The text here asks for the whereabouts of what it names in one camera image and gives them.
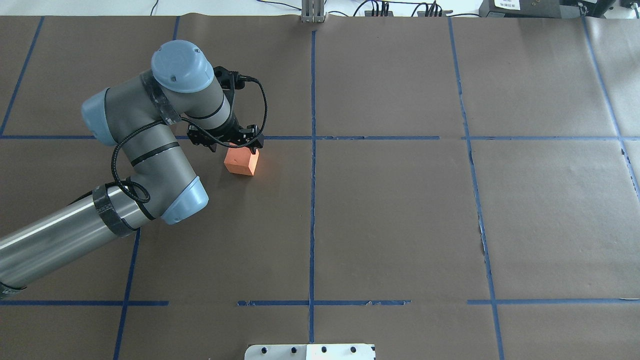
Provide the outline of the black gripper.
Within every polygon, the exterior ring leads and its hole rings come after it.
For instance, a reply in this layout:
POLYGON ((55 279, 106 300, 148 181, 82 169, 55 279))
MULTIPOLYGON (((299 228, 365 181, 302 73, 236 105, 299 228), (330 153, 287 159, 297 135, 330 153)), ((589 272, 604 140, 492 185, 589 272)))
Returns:
POLYGON ((188 118, 187 123, 187 136, 192 144, 205 146, 212 153, 217 152, 217 146, 220 145, 226 148, 248 148, 252 155, 257 155, 265 145, 263 128, 256 124, 243 127, 236 116, 231 116, 214 129, 205 129, 192 118, 188 118))

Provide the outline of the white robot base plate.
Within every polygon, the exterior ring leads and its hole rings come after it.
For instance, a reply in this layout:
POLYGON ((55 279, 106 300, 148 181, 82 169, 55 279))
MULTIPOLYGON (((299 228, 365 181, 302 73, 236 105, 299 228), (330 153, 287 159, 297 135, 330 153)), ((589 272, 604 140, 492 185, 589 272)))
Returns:
POLYGON ((245 360, 375 360, 374 344, 311 343, 254 344, 247 347, 245 360))

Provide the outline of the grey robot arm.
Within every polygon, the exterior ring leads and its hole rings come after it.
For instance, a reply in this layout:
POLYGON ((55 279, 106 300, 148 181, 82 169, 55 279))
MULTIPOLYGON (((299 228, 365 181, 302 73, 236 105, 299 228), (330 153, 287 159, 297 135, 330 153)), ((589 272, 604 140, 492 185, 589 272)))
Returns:
POLYGON ((203 210, 208 194, 171 126, 187 123, 190 141, 212 152, 256 155, 266 120, 242 126, 234 114, 235 93, 247 83, 259 80, 214 67, 197 45, 174 39, 153 53, 148 70, 85 100, 86 127, 112 147, 112 181, 1 239, 1 298, 155 219, 172 225, 203 210))

